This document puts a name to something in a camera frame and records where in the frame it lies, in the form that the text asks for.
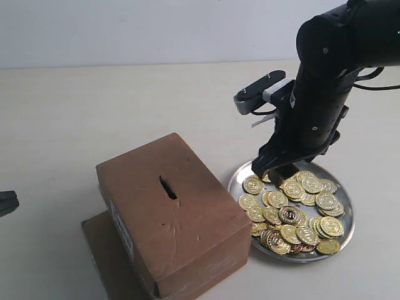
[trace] table surface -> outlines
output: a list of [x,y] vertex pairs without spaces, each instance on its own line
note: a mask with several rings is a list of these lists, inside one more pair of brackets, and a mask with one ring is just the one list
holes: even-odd
[[[0,71],[0,191],[20,207],[0,219],[1,299],[105,299],[81,221],[105,210],[95,165],[179,133],[227,184],[273,122],[251,129],[233,95],[297,61]],[[400,69],[370,85],[399,83]],[[346,187],[353,239],[321,262],[290,264],[252,249],[249,262],[200,297],[390,299],[400,291],[400,92],[354,89],[342,137],[315,161]]]

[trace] metal plate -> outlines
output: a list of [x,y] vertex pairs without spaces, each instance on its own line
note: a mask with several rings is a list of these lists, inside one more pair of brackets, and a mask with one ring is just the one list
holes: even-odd
[[[231,193],[235,200],[238,200],[239,197],[246,192],[243,189],[243,181],[250,175],[253,175],[253,171],[251,170],[251,162],[249,161],[233,174],[229,184],[227,186],[227,190]],[[341,250],[347,245],[350,241],[353,231],[354,231],[354,209],[353,204],[351,203],[350,197],[346,190],[343,188],[343,185],[331,174],[329,174],[325,169],[321,168],[317,164],[307,163],[305,161],[297,162],[294,164],[299,170],[308,170],[313,172],[318,178],[330,179],[334,183],[337,184],[337,191],[335,193],[336,197],[342,202],[344,206],[344,216],[340,219],[344,226],[344,235],[337,238],[337,240],[341,243]],[[261,201],[261,196],[266,191],[276,191],[278,190],[273,184],[265,184],[264,190],[256,195],[260,202],[260,206],[264,207],[263,202]],[[320,216],[318,213],[316,206],[305,206],[300,202],[292,202],[289,200],[289,205],[296,206],[300,208],[307,215],[307,226],[308,221],[314,216]],[[329,255],[319,254],[317,251],[313,252],[300,252],[298,254],[285,254],[278,255],[266,248],[259,242],[256,237],[251,238],[251,244],[261,250],[262,252],[274,256],[275,258],[282,259],[284,261],[291,261],[295,263],[309,263],[312,261],[320,261],[322,259],[329,258]]]

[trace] white wall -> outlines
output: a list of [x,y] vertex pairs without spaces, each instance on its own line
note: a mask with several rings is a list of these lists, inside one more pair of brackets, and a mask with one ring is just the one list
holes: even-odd
[[0,69],[295,58],[346,0],[0,0]]

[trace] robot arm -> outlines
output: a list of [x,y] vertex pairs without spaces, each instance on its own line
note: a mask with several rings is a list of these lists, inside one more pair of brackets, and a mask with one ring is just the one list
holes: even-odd
[[364,68],[400,65],[400,1],[349,0],[305,22],[297,34],[301,61],[295,81],[274,71],[239,92],[241,114],[276,106],[275,130],[252,170],[269,170],[325,154],[340,134],[344,105]]

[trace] brown cardboard box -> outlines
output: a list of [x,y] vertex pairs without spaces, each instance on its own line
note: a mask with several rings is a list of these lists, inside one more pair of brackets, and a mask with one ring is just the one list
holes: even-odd
[[247,262],[249,218],[177,134],[98,165],[97,176],[152,298],[195,299]]

